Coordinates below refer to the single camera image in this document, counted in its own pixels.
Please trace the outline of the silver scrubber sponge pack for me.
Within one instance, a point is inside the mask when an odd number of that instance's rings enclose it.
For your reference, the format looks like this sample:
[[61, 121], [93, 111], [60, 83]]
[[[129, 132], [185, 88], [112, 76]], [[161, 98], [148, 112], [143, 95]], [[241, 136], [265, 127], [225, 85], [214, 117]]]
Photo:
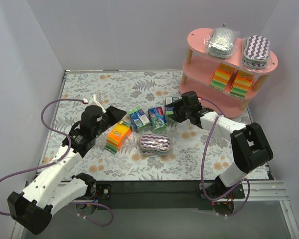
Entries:
[[212, 29], [204, 39], [206, 52], [216, 58], [228, 59], [236, 50], [236, 42], [240, 32], [228, 28], [226, 25]]

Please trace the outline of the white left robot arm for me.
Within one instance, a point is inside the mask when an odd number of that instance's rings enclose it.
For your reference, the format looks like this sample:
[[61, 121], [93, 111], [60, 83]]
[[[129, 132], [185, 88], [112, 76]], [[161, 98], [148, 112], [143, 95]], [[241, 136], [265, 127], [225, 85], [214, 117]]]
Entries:
[[51, 165], [21, 192], [12, 192], [7, 199], [10, 216], [34, 235], [42, 233], [54, 214], [80, 197], [91, 197], [96, 180], [80, 173], [66, 186], [58, 187], [64, 176], [94, 147], [96, 139], [118, 123], [126, 111], [110, 106], [87, 106], [80, 121], [75, 122], [69, 137], [62, 141]]

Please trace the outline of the green blue sponge pack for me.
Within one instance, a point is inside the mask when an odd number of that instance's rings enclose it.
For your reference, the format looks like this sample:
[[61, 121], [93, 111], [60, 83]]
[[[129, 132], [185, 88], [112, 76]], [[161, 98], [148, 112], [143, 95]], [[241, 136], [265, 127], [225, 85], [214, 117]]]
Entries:
[[151, 128], [153, 131], [162, 131], [167, 127], [167, 121], [162, 107], [148, 109]]
[[173, 114], [174, 106], [168, 106], [173, 104], [175, 101], [179, 100], [179, 97], [166, 97], [165, 98], [165, 116]]
[[136, 132], [140, 132], [143, 129], [146, 129], [150, 126], [150, 120], [141, 109], [141, 107], [135, 107], [128, 111], [131, 123], [135, 128]]

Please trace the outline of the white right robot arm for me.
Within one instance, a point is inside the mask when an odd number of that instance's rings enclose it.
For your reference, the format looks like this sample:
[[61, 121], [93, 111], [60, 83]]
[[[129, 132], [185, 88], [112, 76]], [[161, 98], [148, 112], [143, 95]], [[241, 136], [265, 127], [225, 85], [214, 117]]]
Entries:
[[202, 155], [204, 166], [207, 148], [212, 136], [225, 139], [231, 146], [232, 163], [209, 186], [202, 186], [206, 199], [217, 201], [230, 194], [246, 176], [273, 159], [274, 154], [262, 127], [256, 123], [236, 122], [224, 116], [219, 108], [204, 107], [194, 91], [181, 95], [178, 100], [165, 103], [172, 112], [169, 118], [176, 122], [190, 121], [201, 129], [209, 130]]

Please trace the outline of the orange boxed sponge pack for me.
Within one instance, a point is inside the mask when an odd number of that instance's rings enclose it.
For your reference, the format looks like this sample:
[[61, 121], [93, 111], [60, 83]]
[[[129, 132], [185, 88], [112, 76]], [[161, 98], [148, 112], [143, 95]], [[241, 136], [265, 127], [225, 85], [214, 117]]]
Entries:
[[221, 63], [215, 71], [209, 86], [223, 91], [235, 72], [235, 68]]
[[230, 88], [230, 95], [244, 99], [252, 86], [253, 79], [253, 74], [238, 70]]
[[105, 149], [112, 154], [116, 154], [131, 133], [132, 125], [124, 120], [119, 121], [108, 133]]

